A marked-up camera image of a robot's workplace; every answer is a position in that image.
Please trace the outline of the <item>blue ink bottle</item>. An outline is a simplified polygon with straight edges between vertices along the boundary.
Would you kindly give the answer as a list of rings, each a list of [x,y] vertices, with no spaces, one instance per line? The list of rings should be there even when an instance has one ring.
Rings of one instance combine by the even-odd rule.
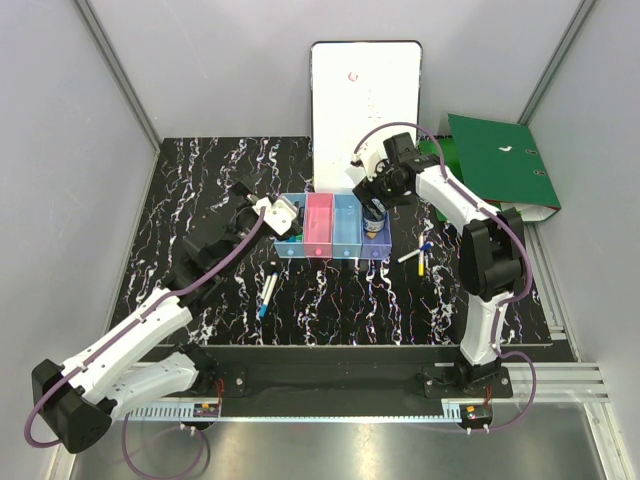
[[[383,230],[386,222],[386,209],[373,205],[363,206],[363,227],[367,234],[377,235]]]

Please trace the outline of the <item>blue capped white marker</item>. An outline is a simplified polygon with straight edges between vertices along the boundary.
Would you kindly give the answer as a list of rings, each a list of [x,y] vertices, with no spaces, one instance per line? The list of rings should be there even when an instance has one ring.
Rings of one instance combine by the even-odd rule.
[[[414,250],[414,251],[412,251],[412,252],[410,252],[408,254],[405,254],[405,255],[401,256],[400,258],[398,258],[396,260],[396,263],[397,264],[402,264],[402,263],[408,261],[411,258],[419,256],[420,254],[426,253],[431,247],[432,247],[431,243],[426,243],[423,246],[419,247],[418,249],[416,249],[416,250]]]

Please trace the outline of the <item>black capped white marker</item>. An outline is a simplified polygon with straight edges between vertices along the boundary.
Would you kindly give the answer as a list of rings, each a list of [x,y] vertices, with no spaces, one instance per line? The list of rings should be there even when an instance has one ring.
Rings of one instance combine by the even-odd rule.
[[[265,268],[265,283],[264,283],[264,291],[267,291],[270,283],[271,283],[271,279],[272,279],[272,275],[276,272],[276,267],[277,267],[277,263],[275,261],[271,261]]]

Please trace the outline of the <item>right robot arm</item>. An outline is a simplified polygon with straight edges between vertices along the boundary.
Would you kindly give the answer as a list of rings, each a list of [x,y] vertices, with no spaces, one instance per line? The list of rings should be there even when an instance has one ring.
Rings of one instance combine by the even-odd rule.
[[[458,275],[469,295],[459,354],[441,378],[466,396],[482,395],[498,378],[498,334],[506,305],[527,295],[532,272],[526,255],[523,220],[514,208],[499,210],[461,183],[441,155],[424,155],[408,133],[387,138],[386,157],[354,187],[367,230],[413,195],[435,206],[461,237]]]

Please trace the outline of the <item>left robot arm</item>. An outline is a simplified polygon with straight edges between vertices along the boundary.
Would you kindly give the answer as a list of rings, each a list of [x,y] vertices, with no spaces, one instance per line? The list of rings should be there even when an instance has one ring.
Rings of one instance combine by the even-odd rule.
[[[166,281],[116,327],[61,363],[44,359],[31,372],[33,409],[26,442],[39,449],[61,445],[76,454],[96,444],[120,416],[173,393],[208,394],[217,363],[200,347],[177,347],[169,356],[132,372],[162,340],[187,326],[263,237],[272,198],[259,196],[258,174],[239,178],[239,203],[230,216],[213,215],[181,242]]]

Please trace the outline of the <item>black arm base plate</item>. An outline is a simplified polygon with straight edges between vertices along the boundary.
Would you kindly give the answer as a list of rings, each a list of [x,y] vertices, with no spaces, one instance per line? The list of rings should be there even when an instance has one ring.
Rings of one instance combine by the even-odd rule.
[[[509,398],[505,368],[464,370],[455,346],[206,346],[223,414],[273,421],[440,415],[444,399]]]

